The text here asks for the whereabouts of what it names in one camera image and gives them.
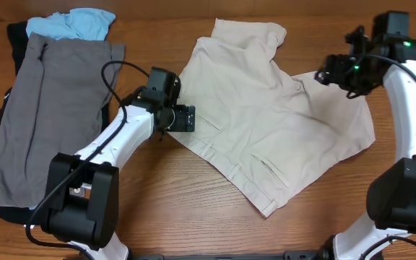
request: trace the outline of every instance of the beige pants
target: beige pants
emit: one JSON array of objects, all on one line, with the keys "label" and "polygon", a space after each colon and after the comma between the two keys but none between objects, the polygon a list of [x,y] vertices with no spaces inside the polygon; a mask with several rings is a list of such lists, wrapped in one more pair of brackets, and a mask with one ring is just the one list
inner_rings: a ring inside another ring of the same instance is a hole
[{"label": "beige pants", "polygon": [[273,62],[285,34],[273,23],[217,19],[181,75],[179,102],[196,106],[196,131],[171,134],[265,217],[375,140],[364,97],[348,100],[313,73],[290,77]]}]

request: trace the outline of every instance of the pants pocket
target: pants pocket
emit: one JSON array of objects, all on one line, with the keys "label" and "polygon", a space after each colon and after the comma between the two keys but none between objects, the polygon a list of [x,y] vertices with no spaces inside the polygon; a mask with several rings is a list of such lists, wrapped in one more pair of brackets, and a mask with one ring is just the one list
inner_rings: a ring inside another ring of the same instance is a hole
[{"label": "pants pocket", "polygon": [[219,126],[215,126],[214,124],[208,122],[207,119],[202,118],[201,116],[198,116],[197,115],[196,118],[199,119],[200,121],[204,122],[206,125],[211,126],[212,128],[214,128],[214,129],[216,129],[218,131],[221,131],[222,130],[222,128],[220,128]]},{"label": "pants pocket", "polygon": [[263,166],[267,169],[267,172],[276,181],[283,183],[283,185],[285,185],[287,188],[290,187],[291,185],[290,182],[285,178],[283,173],[277,167],[275,167],[275,165],[272,162],[270,162],[268,159],[266,159],[265,157],[263,157],[257,152],[252,152],[250,155],[253,156],[255,160],[258,160],[259,162],[261,162]]}]

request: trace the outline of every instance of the wood grain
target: wood grain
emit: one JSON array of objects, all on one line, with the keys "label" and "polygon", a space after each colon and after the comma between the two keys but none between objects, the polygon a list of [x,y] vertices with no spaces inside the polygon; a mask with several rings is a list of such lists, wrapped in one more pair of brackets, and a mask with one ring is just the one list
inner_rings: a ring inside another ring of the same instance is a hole
[{"label": "wood grain", "polygon": [[[357,25],[370,28],[372,16],[250,17],[240,21],[276,22],[287,29],[275,61],[289,74],[313,71],[330,53],[346,53],[343,37]],[[14,64],[0,23],[0,106],[14,81]],[[213,19],[117,21],[113,43],[126,44],[126,60],[149,70],[161,66],[181,72],[196,39],[209,36]],[[416,37],[416,15],[411,16]],[[124,96],[146,79],[123,68],[118,93]],[[330,235],[346,230],[364,211],[368,185],[394,161],[391,109],[383,89],[368,98],[376,142],[338,163],[267,220],[210,164],[169,136],[144,143],[120,175],[117,233],[136,254],[281,253],[318,248]],[[112,117],[116,112],[113,103]],[[46,241],[52,237],[35,230]],[[22,226],[0,220],[0,259],[61,259],[75,252],[30,244]],[[396,243],[387,259],[416,259],[416,248]]]},{"label": "wood grain", "polygon": [[79,7],[108,10],[120,20],[311,15],[374,16],[395,9],[416,13],[412,0],[0,0],[0,20],[19,22]]}]

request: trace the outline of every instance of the black cloth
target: black cloth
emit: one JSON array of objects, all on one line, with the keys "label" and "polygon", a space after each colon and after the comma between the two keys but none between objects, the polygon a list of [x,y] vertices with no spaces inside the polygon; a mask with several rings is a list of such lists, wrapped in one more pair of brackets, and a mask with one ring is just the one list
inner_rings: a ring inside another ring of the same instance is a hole
[{"label": "black cloth", "polygon": [[[18,22],[7,25],[7,37],[12,47],[12,58],[14,59],[15,75],[17,76],[20,67],[22,66],[23,59],[25,58],[25,51],[27,50],[28,36],[26,32],[27,22]],[[10,87],[4,94],[3,105],[0,109],[0,125],[3,118],[4,109],[6,108],[7,101],[11,94],[12,88]],[[102,131],[108,126],[108,104],[105,105],[102,110]],[[8,222],[24,225],[27,223],[32,211],[29,208],[19,207],[0,207],[0,218]],[[32,225],[41,224],[41,215],[38,215]]]}]

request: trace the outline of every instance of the folded clothes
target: folded clothes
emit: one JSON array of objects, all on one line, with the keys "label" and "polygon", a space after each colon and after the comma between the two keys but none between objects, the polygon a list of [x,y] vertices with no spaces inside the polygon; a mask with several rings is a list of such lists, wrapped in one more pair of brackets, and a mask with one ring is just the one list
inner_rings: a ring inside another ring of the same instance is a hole
[{"label": "folded clothes", "polygon": [[[123,45],[31,34],[0,125],[0,206],[36,206],[52,158],[98,136],[111,98],[100,69],[123,58]],[[113,87],[119,68],[105,70]]]},{"label": "folded clothes", "polygon": [[[28,37],[26,33],[27,22],[18,22],[7,25],[7,37],[12,47],[12,58],[14,59],[15,75],[17,76],[27,50]],[[9,100],[12,87],[10,87],[4,94],[2,107],[0,109],[0,125],[4,115],[7,101]],[[102,131],[108,126],[108,104],[104,105],[102,110]],[[15,224],[25,224],[31,217],[33,212],[27,207],[0,207],[0,218]],[[33,220],[34,225],[39,225],[41,219]]]},{"label": "folded clothes", "polygon": [[196,131],[170,133],[265,217],[375,140],[364,97],[280,70],[272,59],[285,34],[274,23],[217,19],[181,74],[179,102],[196,106]]},{"label": "folded clothes", "polygon": [[108,27],[115,15],[101,9],[76,8],[69,14],[53,13],[51,16],[33,17],[28,20],[27,35],[37,33],[59,39],[105,40]]}]

